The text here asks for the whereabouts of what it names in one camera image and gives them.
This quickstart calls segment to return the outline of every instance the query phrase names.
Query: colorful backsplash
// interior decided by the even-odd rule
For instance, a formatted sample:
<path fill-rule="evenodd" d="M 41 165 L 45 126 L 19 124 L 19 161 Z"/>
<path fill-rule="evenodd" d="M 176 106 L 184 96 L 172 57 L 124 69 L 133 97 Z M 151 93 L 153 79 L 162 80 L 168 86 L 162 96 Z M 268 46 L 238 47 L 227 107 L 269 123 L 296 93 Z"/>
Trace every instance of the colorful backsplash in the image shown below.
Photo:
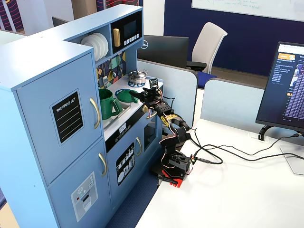
<path fill-rule="evenodd" d="M 106 61 L 97 67 L 97 82 L 100 88 L 104 88 L 103 77 L 108 78 L 108 87 L 126 74 L 125 52 Z"/>

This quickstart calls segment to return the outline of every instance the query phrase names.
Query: robotic arm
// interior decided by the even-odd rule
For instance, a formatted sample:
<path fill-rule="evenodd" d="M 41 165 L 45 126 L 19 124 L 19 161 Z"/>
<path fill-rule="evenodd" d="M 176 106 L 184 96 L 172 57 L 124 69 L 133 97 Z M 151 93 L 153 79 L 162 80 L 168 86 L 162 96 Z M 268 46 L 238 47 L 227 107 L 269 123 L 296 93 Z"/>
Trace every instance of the robotic arm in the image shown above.
<path fill-rule="evenodd" d="M 163 165 L 162 173 L 165 177 L 159 176 L 159 179 L 169 181 L 179 188 L 186 176 L 185 174 L 189 172 L 192 155 L 190 157 L 185 156 L 176 150 L 176 145 L 190 139 L 190 134 L 187 133 L 190 128 L 179 115 L 174 113 L 168 103 L 163 100 L 162 91 L 158 88 L 157 78 L 151 79 L 149 82 L 150 89 L 143 88 L 144 91 L 140 94 L 133 91 L 129 93 L 144 103 L 149 111 L 153 110 L 157 112 L 162 122 L 172 132 L 172 137 L 160 141 L 160 145 L 164 151 L 161 164 Z"/>

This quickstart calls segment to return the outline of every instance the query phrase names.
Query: green cup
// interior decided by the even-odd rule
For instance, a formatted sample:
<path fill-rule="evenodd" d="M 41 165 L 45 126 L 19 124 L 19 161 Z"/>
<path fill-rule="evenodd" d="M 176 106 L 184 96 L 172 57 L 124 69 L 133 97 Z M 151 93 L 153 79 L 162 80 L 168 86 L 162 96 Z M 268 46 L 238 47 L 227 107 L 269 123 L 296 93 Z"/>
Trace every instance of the green cup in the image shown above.
<path fill-rule="evenodd" d="M 103 120 L 109 119 L 111 116 L 118 115 L 123 111 L 119 101 L 116 98 L 113 98 L 113 93 L 110 90 L 99 89 L 98 92 Z"/>

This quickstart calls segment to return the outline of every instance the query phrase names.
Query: whiteboard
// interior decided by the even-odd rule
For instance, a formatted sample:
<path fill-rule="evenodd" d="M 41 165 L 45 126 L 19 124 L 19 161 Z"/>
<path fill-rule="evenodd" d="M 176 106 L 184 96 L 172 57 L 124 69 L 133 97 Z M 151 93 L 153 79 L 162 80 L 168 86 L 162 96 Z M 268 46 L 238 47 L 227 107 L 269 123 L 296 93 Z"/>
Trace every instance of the whiteboard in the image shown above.
<path fill-rule="evenodd" d="M 304 0 L 192 0 L 192 7 L 304 21 Z"/>

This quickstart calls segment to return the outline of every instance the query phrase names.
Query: white chair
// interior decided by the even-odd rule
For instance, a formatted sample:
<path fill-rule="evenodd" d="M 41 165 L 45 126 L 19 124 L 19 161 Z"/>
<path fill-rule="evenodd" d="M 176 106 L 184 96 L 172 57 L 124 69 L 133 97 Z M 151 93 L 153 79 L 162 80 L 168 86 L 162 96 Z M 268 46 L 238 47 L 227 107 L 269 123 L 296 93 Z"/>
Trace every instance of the white chair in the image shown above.
<path fill-rule="evenodd" d="M 187 62 L 187 66 L 193 70 L 211 74 L 213 60 L 226 35 L 227 32 L 221 27 L 211 22 L 206 23 L 194 45 L 192 62 Z"/>

